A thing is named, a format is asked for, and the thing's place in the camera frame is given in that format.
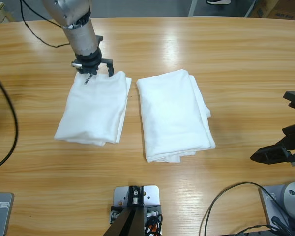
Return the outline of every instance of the gray device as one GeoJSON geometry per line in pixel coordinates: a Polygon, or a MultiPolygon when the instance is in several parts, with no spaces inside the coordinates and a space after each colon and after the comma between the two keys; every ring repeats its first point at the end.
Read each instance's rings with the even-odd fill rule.
{"type": "Polygon", "coordinates": [[[0,236],[6,235],[13,199],[12,193],[0,193],[0,236]]]}
{"type": "Polygon", "coordinates": [[[261,199],[263,202],[267,221],[270,225],[277,227],[272,219],[278,217],[280,221],[295,230],[295,182],[290,184],[280,184],[264,186],[264,188],[271,194],[271,196],[282,206],[289,214],[284,214],[273,201],[273,199],[264,191],[261,192],[261,199]]]}

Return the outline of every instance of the cloth fold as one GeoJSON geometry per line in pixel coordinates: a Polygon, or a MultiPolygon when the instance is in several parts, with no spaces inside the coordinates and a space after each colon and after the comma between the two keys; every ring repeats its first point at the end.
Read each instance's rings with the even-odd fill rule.
{"type": "Polygon", "coordinates": [[[99,146],[119,143],[131,79],[77,73],[55,139],[99,146]]]}
{"type": "Polygon", "coordinates": [[[187,71],[139,79],[137,86],[148,162],[180,162],[183,156],[215,148],[210,110],[187,71]]]}

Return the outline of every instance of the metal mounting plate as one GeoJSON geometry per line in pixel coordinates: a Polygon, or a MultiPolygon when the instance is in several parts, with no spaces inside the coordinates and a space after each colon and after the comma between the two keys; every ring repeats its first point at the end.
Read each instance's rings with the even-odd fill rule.
{"type": "MultiPolygon", "coordinates": [[[[156,185],[143,186],[146,193],[143,196],[144,205],[160,205],[159,188],[156,185]]],[[[117,187],[114,191],[115,207],[127,207],[129,186],[117,187]]]]}

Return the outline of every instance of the floor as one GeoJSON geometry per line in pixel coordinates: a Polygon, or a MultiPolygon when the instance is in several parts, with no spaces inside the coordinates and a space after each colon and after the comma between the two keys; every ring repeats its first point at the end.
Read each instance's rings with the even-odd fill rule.
{"type": "MultiPolygon", "coordinates": [[[[25,0],[34,10],[51,18],[41,0],[25,0]]],[[[94,0],[92,17],[156,17],[188,16],[192,0],[94,0]]],[[[6,5],[16,21],[21,21],[19,0],[0,0],[6,5]]],[[[232,0],[230,5],[208,5],[198,0],[195,15],[243,17],[253,0],[232,0]]],[[[24,10],[26,20],[40,20],[28,9],[24,10]]]]}

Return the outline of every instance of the white towel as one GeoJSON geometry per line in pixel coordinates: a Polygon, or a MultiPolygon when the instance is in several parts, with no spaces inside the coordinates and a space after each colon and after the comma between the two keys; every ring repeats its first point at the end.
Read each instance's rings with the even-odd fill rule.
{"type": "Polygon", "coordinates": [[[139,79],[148,162],[180,162],[180,157],[215,148],[211,116],[197,82],[185,70],[139,79]]]}
{"type": "Polygon", "coordinates": [[[96,144],[119,143],[131,79],[77,73],[55,139],[96,144]]]}

